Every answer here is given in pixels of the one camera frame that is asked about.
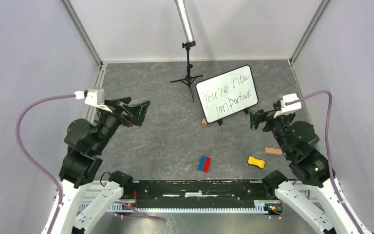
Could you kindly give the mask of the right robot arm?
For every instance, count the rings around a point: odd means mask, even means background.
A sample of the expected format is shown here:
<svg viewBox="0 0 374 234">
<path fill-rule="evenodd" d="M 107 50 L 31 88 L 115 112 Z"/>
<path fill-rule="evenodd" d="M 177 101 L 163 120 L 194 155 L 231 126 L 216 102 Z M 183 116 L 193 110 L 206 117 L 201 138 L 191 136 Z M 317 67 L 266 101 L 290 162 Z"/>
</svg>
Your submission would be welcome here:
<svg viewBox="0 0 374 234">
<path fill-rule="evenodd" d="M 271 111 L 250 113 L 250 128 L 265 123 L 264 132 L 271 132 L 289 167 L 308 191 L 316 197 L 317 207 L 300 194 L 281 172 L 274 171 L 262 179 L 262 194 L 268 199 L 278 198 L 291 207 L 317 234 L 369 234 L 343 196 L 329 160 L 316 149 L 319 137 L 313 125 L 293 121 L 301 103 L 287 105 L 284 100 L 273 104 Z"/>
</svg>

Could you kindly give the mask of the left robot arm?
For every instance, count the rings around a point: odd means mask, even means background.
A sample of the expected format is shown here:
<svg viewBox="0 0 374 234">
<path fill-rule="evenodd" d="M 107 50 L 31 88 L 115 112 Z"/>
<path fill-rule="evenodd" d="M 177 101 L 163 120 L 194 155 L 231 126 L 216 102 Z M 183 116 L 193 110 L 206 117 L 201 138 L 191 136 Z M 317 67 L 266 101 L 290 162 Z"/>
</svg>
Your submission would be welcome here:
<svg viewBox="0 0 374 234">
<path fill-rule="evenodd" d="M 132 104 L 131 97 L 124 97 L 100 98 L 87 104 L 98 109 L 98 121 L 92 124 L 80 118 L 67 128 L 67 154 L 59 172 L 62 188 L 51 210 L 54 220 L 48 221 L 43 230 L 46 234 L 88 234 L 114 202 L 133 194 L 132 177 L 118 171 L 88 207 L 78 211 L 103 162 L 102 151 L 116 130 L 120 126 L 142 126 L 151 102 Z"/>
</svg>

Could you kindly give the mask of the black framed whiteboard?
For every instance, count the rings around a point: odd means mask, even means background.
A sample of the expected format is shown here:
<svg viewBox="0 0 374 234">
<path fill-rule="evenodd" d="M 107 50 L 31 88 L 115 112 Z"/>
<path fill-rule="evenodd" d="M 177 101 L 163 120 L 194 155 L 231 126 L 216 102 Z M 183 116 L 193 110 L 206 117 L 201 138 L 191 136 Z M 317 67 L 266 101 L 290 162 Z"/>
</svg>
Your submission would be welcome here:
<svg viewBox="0 0 374 234">
<path fill-rule="evenodd" d="M 248 64 L 202 80 L 195 89 L 207 123 L 218 122 L 259 103 Z"/>
</svg>

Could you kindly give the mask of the yellow bone shaped eraser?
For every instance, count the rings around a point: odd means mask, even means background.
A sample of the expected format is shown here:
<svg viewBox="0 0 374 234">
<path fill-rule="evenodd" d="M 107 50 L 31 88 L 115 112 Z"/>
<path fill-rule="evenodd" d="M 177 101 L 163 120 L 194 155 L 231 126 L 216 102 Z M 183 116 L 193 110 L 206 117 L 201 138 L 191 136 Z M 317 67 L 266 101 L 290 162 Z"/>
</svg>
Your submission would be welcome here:
<svg viewBox="0 0 374 234">
<path fill-rule="evenodd" d="M 264 160 L 261 160 L 261 159 L 257 159 L 257 158 L 254 158 L 252 156 L 250 156 L 247 160 L 247 163 L 249 165 L 253 165 L 253 166 L 256 166 L 260 169 L 263 169 L 265 167 L 265 161 Z"/>
</svg>

